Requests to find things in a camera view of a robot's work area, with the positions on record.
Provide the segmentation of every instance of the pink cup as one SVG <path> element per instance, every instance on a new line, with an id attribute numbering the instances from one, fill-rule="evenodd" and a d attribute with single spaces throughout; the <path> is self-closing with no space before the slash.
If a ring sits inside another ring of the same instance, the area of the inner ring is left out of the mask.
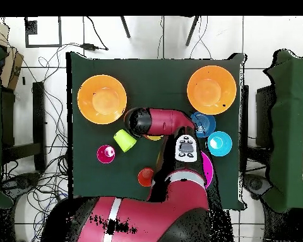
<path id="1" fill-rule="evenodd" d="M 203 151 L 201 151 L 201 154 L 203 158 L 203 171 L 205 172 L 205 178 L 206 178 L 205 188 L 208 188 L 213 178 L 213 165 L 209 157 Z"/>
<path id="2" fill-rule="evenodd" d="M 114 148 L 109 145 L 100 146 L 97 151 L 97 158 L 101 163 L 111 163 L 115 156 Z"/>

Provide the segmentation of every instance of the yellow-green cup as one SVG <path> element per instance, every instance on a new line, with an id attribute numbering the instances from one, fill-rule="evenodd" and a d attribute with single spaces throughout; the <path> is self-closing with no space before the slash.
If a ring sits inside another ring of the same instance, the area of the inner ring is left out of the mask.
<path id="1" fill-rule="evenodd" d="M 114 135 L 114 140 L 116 140 L 123 152 L 130 150 L 137 142 L 137 140 L 128 134 L 124 129 L 119 130 Z"/>

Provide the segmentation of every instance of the yellow object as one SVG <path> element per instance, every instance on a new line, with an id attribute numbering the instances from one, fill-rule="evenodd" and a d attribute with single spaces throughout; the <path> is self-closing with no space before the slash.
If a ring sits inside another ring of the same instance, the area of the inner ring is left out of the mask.
<path id="1" fill-rule="evenodd" d="M 119 130 L 114 135 L 114 140 L 116 140 L 123 152 L 130 150 L 137 142 L 137 140 L 128 134 L 124 129 Z"/>
<path id="2" fill-rule="evenodd" d="M 154 136 L 154 135 L 144 135 L 147 139 L 149 140 L 152 140 L 152 141 L 158 141 L 160 140 L 163 135 L 160 135 L 160 136 Z"/>
<path id="3" fill-rule="evenodd" d="M 110 124 L 117 120 L 127 105 L 122 84 L 108 75 L 87 79 L 78 91 L 78 108 L 82 115 L 95 124 Z"/>
<path id="4" fill-rule="evenodd" d="M 187 97 L 199 112 L 215 115 L 226 111 L 235 100 L 237 86 L 226 69 L 205 66 L 198 69 L 187 84 Z"/>

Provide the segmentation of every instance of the white stripe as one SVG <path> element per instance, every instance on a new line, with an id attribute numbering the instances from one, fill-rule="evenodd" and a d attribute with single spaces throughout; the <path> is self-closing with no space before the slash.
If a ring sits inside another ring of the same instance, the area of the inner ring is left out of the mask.
<path id="1" fill-rule="evenodd" d="M 175 173 L 172 173 L 168 177 L 166 177 L 165 181 L 169 178 L 171 183 L 175 181 L 180 181 L 181 179 L 186 179 L 197 183 L 205 190 L 205 181 L 199 175 L 191 171 L 176 171 Z"/>
<path id="2" fill-rule="evenodd" d="M 110 214 L 109 214 L 109 220 L 113 220 L 113 221 L 116 220 L 121 200 L 122 199 L 119 199 L 119 198 L 114 199 L 114 203 L 112 204 L 111 211 L 110 211 Z M 112 241 L 112 235 L 105 233 L 104 234 L 104 242 L 111 242 L 111 241 Z"/>

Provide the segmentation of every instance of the table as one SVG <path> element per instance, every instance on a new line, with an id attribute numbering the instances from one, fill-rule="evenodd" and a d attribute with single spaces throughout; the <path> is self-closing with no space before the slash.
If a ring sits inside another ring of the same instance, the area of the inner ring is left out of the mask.
<path id="1" fill-rule="evenodd" d="M 303 59 L 287 50 L 278 51 L 275 59 L 266 70 L 276 91 L 268 173 L 274 187 L 263 198 L 273 210 L 285 212 L 303 208 Z"/>
<path id="2" fill-rule="evenodd" d="M 225 157 L 213 157 L 218 178 L 218 188 L 224 209 L 243 209 L 238 201 L 238 131 L 239 131 L 239 80 L 243 54 L 234 54 L 227 60 L 91 60 L 71 52 L 66 56 L 68 94 L 72 94 L 73 123 L 73 190 L 81 196 L 117 196 L 146 200 L 149 188 L 142 187 L 137 174 L 144 167 L 155 167 L 162 141 L 142 138 L 132 149 L 123 153 L 113 139 L 124 128 L 123 116 L 109 125 L 97 125 L 82 116 L 77 105 L 81 84 L 91 76 L 106 74 L 118 79 L 124 86 L 128 103 L 126 111 L 134 107 L 171 108 L 195 112 L 190 105 L 186 88 L 191 75 L 200 67 L 224 67 L 234 77 L 237 96 L 232 106 L 216 115 L 217 130 L 227 132 L 233 142 L 231 152 Z M 205 140 L 200 139 L 205 149 Z M 98 162 L 97 149 L 109 144 L 116 149 L 111 164 Z M 208 191 L 216 190 L 210 185 Z"/>

